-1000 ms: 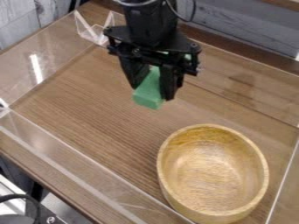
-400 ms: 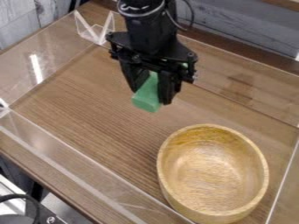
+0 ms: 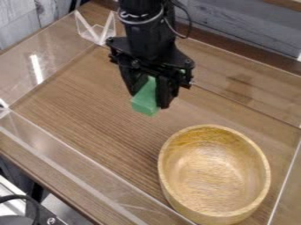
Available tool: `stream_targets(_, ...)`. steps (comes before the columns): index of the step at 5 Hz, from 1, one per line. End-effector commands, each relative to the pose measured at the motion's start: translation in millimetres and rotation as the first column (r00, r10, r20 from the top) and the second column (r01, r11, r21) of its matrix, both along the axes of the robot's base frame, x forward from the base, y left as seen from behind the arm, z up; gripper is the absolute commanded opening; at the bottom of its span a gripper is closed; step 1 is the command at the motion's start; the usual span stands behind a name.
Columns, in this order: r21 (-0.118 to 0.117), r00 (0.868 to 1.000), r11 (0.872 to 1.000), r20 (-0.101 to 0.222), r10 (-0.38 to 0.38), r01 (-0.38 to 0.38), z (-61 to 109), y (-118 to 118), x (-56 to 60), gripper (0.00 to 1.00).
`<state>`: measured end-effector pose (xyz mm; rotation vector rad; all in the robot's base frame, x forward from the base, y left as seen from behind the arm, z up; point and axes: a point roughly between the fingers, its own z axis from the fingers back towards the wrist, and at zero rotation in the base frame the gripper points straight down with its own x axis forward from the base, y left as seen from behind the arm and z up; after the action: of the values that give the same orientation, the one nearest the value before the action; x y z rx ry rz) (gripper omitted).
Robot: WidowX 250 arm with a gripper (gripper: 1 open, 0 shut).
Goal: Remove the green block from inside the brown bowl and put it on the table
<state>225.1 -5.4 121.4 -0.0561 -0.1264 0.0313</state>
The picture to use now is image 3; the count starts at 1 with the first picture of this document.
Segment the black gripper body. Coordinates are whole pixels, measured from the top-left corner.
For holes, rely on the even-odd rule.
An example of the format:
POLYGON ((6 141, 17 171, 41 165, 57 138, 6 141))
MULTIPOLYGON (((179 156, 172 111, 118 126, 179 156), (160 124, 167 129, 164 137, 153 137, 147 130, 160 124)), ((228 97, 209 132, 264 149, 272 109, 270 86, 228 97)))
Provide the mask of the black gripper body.
POLYGON ((179 51, 175 40, 173 13, 161 13, 157 17, 122 18, 124 36, 108 38, 105 45, 110 49, 110 61, 120 66, 140 69, 148 76, 171 76, 171 72, 184 72, 179 87, 189 88, 191 70, 195 62, 179 51))

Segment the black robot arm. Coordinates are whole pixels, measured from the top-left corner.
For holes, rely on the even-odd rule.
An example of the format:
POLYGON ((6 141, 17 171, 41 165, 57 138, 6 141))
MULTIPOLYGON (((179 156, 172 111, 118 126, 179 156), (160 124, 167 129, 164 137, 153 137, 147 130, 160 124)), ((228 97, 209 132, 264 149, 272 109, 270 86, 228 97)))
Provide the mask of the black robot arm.
POLYGON ((125 35, 105 40, 128 93, 134 95, 151 76, 155 104, 161 109, 169 107, 179 90, 189 87, 195 68, 176 46, 176 39, 188 37, 175 28, 176 9, 187 9, 179 0, 118 0, 117 18, 125 35))

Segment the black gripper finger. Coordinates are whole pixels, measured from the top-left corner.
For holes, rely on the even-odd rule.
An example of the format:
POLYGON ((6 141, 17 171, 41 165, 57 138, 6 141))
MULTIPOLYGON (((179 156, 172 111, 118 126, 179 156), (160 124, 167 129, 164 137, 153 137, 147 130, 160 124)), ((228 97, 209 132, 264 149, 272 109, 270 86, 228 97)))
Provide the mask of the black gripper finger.
POLYGON ((156 104, 160 109, 169 107, 169 102, 179 95, 179 81, 173 78, 159 76, 156 78, 156 104))
POLYGON ((140 69, 125 66, 120 66, 118 69, 128 93, 133 96, 148 81, 147 74, 140 69))

